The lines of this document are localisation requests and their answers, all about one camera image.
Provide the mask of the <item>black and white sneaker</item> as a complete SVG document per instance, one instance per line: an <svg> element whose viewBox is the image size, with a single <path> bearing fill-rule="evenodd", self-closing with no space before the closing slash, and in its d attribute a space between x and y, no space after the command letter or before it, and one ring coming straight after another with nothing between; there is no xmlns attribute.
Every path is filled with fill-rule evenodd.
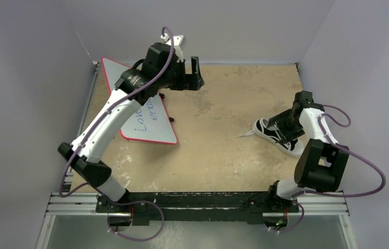
<svg viewBox="0 0 389 249"><path fill-rule="evenodd" d="M279 129L276 125L268 127L268 120L265 118L258 119L253 123L252 132L258 137L273 143L281 152L288 156L299 158L304 151L304 145L300 139L278 143L280 140Z"/></svg>

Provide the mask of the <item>white shoelace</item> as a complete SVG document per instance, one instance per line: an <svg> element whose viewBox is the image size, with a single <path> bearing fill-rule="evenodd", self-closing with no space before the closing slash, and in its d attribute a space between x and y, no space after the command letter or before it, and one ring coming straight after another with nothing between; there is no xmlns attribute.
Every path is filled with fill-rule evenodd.
<svg viewBox="0 0 389 249"><path fill-rule="evenodd" d="M253 130L250 130L250 131L248 131L248 132L246 132L246 133L244 133L244 134L242 134L242 135L237 136L237 138L240 138L240 137L248 137L248 136L251 136L251 135L253 135L253 134L254 134L254 131L253 131Z"/></svg>

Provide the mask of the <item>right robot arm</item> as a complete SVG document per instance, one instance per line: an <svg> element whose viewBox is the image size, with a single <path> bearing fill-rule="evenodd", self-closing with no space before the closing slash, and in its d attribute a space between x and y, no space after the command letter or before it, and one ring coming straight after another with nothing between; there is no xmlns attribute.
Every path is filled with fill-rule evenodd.
<svg viewBox="0 0 389 249"><path fill-rule="evenodd" d="M279 144L290 143L300 136L308 139L296 164L294 177L274 183L276 191L266 196L272 211L285 206L305 192L335 192L338 190L349 158L348 147L336 148L337 140L324 119L325 109L313 100L311 92L295 94L290 109L272 117L268 127L279 133Z"/></svg>

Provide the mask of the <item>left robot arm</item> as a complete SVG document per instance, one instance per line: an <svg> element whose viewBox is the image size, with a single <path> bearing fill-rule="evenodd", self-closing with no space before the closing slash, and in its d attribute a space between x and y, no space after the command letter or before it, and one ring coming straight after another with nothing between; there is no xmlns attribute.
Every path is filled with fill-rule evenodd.
<svg viewBox="0 0 389 249"><path fill-rule="evenodd" d="M186 73L185 60L177 55L175 47L151 45L145 58L121 73L106 104L85 131L71 143L59 145L58 152L67 167L109 198L109 206L116 212L129 207L130 193L102 161L105 149L124 123L159 90L200 90L204 80L198 57L191 57L191 69L190 74Z"/></svg>

